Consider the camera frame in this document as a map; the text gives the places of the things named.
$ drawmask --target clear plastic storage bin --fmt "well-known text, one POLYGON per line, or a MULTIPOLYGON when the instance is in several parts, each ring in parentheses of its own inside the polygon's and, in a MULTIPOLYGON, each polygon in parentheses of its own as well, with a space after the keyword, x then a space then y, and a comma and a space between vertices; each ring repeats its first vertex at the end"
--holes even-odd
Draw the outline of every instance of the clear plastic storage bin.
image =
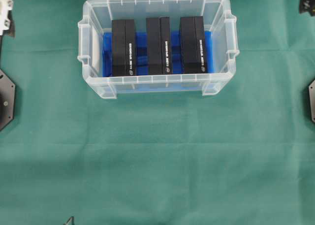
POLYGON ((101 98, 120 93, 202 91, 217 94, 236 71, 239 54, 236 17, 229 0, 87 0, 79 27, 82 75, 101 98), (111 32, 114 19, 134 19, 137 32, 146 31, 147 17, 170 17, 171 30, 178 31, 180 17, 203 16, 211 31, 213 73, 103 77, 103 34, 111 32))

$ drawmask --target green fabric surface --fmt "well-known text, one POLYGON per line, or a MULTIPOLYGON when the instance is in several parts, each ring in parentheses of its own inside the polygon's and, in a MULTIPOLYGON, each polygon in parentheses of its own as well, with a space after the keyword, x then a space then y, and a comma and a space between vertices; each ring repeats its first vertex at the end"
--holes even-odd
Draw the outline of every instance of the green fabric surface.
POLYGON ((241 53, 218 95, 117 100, 82 78, 84 1, 14 0, 0 224, 315 223, 315 18, 298 14, 299 0, 231 0, 241 53))

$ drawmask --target black rectangular box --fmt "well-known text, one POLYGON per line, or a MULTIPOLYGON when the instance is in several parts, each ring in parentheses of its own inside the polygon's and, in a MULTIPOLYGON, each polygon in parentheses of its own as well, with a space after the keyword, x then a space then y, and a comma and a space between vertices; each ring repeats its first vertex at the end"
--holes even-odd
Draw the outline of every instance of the black rectangular box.
POLYGON ((147 18, 146 22, 149 75, 162 75, 160 19, 147 18))
POLYGON ((169 17, 160 18, 162 73, 172 74, 172 44, 169 17))
POLYGON ((113 59, 113 76, 125 75, 125 21, 112 21, 112 59, 113 59))
POLYGON ((113 76, 136 75, 136 33, 134 20, 112 21, 113 76))
POLYGON ((126 76, 136 76, 136 31, 134 20, 125 20, 126 76))
POLYGON ((183 73, 207 73, 203 17, 181 17, 183 73))
POLYGON ((207 63, 207 51, 205 44, 205 29, 203 26, 203 17, 194 17, 195 21, 195 32, 196 32, 196 43, 197 43, 197 58, 199 63, 198 73, 208 73, 207 63))

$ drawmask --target blue foam insert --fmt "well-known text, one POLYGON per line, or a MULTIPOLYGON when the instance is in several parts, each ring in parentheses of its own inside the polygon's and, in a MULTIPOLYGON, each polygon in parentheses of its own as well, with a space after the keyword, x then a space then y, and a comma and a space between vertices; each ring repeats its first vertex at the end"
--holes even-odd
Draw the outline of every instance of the blue foam insert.
MULTIPOLYGON (((112 76, 112 34, 105 33, 103 42, 103 77, 112 76)), ((137 75, 148 75, 147 34, 136 33, 137 75)), ((171 32, 173 73, 182 74, 181 38, 179 32, 171 32)), ((213 73, 211 32, 205 32, 208 73, 213 73)))

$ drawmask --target hexagonal metal plate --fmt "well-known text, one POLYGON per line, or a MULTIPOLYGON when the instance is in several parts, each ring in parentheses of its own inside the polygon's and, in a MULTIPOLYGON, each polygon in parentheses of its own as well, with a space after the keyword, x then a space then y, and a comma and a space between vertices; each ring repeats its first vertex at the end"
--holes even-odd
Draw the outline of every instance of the hexagonal metal plate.
POLYGON ((0 70, 0 130, 13 120, 15 84, 0 70))

